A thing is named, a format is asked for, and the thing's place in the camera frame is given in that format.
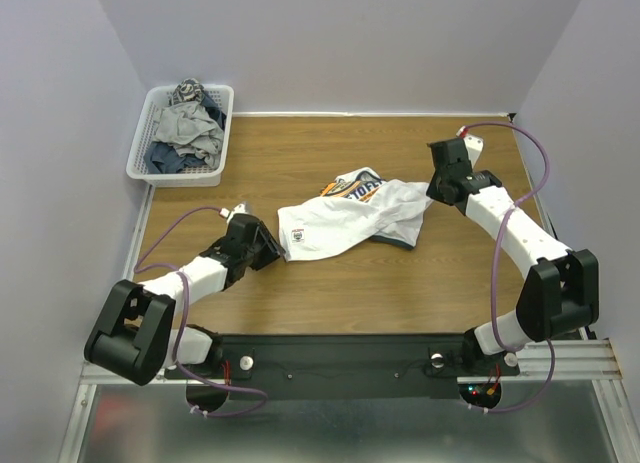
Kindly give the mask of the white printed tank top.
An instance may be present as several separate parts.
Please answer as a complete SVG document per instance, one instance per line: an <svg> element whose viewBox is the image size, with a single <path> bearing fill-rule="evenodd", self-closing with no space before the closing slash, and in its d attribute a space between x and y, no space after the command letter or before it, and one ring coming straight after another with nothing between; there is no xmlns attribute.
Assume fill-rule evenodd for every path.
<svg viewBox="0 0 640 463"><path fill-rule="evenodd" d="M338 256L371 240L412 250L433 202L426 182L387 180L363 167L338 175L318 196L278 210L288 261Z"/></svg>

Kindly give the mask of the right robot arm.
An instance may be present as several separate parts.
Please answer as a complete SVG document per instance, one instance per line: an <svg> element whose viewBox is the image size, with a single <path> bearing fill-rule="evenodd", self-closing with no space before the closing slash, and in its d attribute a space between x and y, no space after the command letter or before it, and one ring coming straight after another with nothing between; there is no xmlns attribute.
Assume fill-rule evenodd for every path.
<svg viewBox="0 0 640 463"><path fill-rule="evenodd" d="M483 142L474 136L430 144L434 175L427 196L457 208L484 229L524 278L514 310L465 332L463 367L482 373L496 355L573 332L599 317L599 263L545 232L490 171L477 171Z"/></svg>

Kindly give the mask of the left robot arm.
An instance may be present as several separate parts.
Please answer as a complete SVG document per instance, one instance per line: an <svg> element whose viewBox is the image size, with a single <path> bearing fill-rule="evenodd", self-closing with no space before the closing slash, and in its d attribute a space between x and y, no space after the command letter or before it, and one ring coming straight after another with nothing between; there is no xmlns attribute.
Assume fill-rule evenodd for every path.
<svg viewBox="0 0 640 463"><path fill-rule="evenodd" d="M165 368L187 364L199 376L215 375L223 354L215 335L200 327L174 329L174 316L222 292L248 269L258 271L283 250L266 225L237 213L226 234L190 263L142 283L121 280L111 288L84 347L84 358L140 386Z"/></svg>

